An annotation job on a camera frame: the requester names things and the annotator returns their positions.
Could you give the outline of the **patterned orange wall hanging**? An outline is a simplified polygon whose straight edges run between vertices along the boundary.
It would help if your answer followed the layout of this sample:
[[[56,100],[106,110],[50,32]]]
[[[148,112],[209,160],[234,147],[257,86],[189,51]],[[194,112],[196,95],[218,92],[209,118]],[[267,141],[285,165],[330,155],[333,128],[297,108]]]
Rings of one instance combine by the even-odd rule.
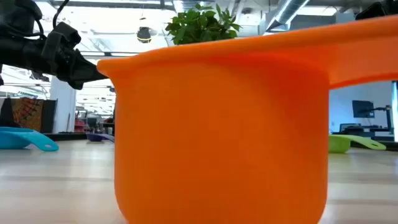
[[[14,121],[21,128],[40,131],[42,125],[42,108],[44,101],[33,98],[12,98]]]

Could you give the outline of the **black panel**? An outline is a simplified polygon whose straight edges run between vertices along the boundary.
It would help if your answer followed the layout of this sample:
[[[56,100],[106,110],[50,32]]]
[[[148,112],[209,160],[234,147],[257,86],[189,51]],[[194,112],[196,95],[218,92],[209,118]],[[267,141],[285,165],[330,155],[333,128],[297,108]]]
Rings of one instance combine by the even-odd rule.
[[[41,133],[52,133],[58,100],[44,100],[41,115]]]

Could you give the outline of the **blue desk with equipment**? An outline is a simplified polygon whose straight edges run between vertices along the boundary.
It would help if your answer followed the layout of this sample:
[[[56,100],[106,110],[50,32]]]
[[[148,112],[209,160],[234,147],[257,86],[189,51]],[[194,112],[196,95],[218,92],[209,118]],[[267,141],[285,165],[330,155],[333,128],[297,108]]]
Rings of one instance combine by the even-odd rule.
[[[362,126],[359,123],[343,123],[340,124],[338,132],[332,134],[345,134],[361,136],[375,141],[395,141],[392,128],[385,128],[378,125]]]

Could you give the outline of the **green measuring cup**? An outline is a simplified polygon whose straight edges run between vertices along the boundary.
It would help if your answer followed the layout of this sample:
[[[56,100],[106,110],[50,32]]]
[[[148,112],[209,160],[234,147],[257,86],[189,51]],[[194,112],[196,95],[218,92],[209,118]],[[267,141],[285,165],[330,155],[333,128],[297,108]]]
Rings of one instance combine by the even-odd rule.
[[[345,134],[330,134],[328,137],[328,152],[329,153],[345,153],[351,148],[351,143],[358,143],[365,148],[385,151],[386,146],[369,138],[355,135]]]

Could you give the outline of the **green leafy potted tree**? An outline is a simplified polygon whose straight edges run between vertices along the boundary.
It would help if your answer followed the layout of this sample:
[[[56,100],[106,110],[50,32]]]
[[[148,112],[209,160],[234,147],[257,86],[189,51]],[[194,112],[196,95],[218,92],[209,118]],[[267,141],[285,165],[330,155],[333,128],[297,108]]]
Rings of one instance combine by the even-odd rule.
[[[179,12],[165,27],[174,45],[235,39],[240,29],[236,17],[228,9],[200,4]]]

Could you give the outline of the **silver ceiling air duct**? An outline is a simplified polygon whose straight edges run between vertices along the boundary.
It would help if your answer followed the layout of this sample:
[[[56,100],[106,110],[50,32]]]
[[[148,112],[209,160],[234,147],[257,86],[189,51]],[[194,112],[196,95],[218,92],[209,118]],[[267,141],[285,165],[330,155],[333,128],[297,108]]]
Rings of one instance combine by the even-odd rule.
[[[288,31],[294,17],[309,1],[280,0],[277,8],[266,16],[266,32]]]

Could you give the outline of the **teal measuring cup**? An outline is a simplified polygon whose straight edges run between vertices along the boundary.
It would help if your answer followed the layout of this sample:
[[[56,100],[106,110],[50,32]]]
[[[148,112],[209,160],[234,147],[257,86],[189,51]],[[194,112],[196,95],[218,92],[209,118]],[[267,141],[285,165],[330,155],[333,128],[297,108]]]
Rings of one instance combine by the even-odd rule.
[[[59,150],[53,140],[36,130],[0,127],[0,149],[23,149],[31,144],[42,151]]]

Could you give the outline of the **dark wall monitor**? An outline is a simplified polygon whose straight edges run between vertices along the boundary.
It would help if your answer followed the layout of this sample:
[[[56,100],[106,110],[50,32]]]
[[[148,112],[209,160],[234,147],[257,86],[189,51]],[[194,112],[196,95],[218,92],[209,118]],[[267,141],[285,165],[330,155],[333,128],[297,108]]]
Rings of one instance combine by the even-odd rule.
[[[371,101],[353,100],[354,118],[374,118],[374,104]]]

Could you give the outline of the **purple measuring cup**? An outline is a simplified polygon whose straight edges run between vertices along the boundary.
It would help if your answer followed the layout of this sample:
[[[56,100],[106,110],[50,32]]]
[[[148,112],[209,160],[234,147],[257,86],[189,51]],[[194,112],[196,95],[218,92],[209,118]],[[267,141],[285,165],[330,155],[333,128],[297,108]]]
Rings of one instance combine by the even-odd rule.
[[[104,140],[109,140],[114,142],[114,136],[109,134],[102,134],[102,133],[86,133],[87,140],[91,142],[101,142]]]

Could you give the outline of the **orange measuring cup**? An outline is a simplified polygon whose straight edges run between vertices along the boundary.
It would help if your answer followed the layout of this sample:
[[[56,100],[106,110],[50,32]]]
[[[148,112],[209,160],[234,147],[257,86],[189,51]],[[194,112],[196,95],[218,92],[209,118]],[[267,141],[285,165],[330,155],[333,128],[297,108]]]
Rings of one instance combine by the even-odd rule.
[[[318,224],[332,89],[398,80],[398,15],[100,60],[129,224]]]

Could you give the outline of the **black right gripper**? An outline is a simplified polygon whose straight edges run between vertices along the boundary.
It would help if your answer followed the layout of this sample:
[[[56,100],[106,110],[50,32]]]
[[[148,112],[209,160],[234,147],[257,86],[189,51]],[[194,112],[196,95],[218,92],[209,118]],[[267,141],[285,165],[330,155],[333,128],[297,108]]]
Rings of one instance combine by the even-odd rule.
[[[369,7],[355,16],[356,20],[398,14],[398,0],[382,0],[372,3]]]

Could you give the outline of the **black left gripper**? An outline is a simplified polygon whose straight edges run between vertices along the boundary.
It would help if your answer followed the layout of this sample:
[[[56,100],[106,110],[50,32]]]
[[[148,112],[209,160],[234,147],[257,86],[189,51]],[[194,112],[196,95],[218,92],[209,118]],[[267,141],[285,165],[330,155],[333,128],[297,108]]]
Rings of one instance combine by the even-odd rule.
[[[67,82],[73,89],[81,90],[84,83],[107,79],[96,65],[87,61],[79,50],[73,49],[65,59],[55,62],[41,56],[45,40],[27,40],[22,48],[22,67],[35,73],[46,73]]]

